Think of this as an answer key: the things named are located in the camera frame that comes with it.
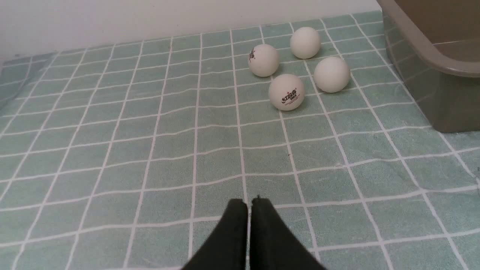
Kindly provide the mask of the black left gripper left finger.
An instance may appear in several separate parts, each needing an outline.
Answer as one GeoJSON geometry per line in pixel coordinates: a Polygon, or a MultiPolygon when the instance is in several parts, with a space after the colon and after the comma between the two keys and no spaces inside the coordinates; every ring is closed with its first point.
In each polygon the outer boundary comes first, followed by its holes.
{"type": "Polygon", "coordinates": [[[247,229],[247,205],[241,199],[231,199],[213,232],[182,269],[244,270],[247,229]]]}

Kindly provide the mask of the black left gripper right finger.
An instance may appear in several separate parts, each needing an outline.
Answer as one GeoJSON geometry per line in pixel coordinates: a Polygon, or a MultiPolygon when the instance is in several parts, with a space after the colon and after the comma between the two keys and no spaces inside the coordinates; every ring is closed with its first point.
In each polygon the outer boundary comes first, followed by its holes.
{"type": "Polygon", "coordinates": [[[325,270],[283,222],[267,198],[251,207],[251,270],[325,270]]]}

